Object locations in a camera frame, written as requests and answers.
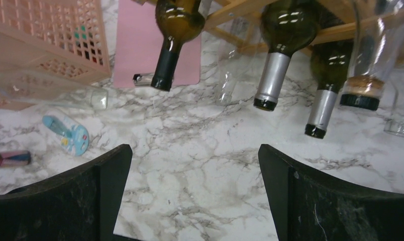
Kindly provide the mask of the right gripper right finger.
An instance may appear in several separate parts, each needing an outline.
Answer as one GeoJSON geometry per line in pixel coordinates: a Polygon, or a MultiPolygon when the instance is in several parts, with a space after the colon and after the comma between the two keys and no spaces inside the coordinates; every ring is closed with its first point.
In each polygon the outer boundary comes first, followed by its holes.
{"type": "Polygon", "coordinates": [[[258,159],[279,240],[404,240],[404,194],[336,178],[267,144],[258,159]]]}

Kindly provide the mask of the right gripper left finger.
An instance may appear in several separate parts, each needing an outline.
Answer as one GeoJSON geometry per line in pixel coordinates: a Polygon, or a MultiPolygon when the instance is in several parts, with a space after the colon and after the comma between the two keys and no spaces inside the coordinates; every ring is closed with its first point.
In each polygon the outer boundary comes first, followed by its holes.
{"type": "Polygon", "coordinates": [[[122,144],[0,195],[0,240],[124,240],[114,228],[132,155],[122,144]]]}

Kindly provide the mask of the clear glass bottle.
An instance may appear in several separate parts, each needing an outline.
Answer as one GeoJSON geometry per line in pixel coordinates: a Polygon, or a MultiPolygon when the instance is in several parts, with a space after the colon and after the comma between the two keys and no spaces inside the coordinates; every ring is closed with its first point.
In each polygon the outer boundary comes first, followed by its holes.
{"type": "Polygon", "coordinates": [[[0,95],[30,104],[103,110],[107,90],[30,70],[0,72],[0,95]]]}

